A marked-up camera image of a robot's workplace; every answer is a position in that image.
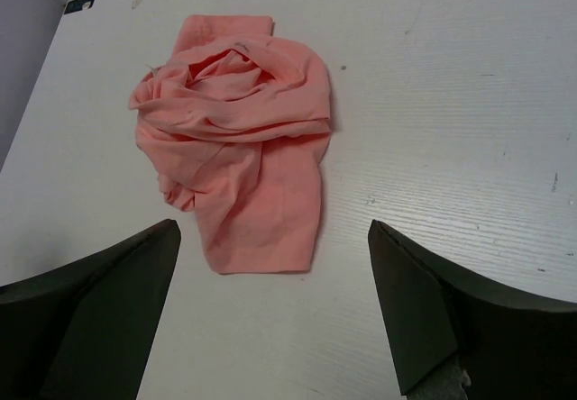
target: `cloth fold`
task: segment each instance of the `cloth fold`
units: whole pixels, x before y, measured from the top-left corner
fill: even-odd
[[[195,211],[223,274],[308,271],[315,246],[329,80],[311,49],[272,27],[266,16],[188,17],[129,100],[165,201]]]

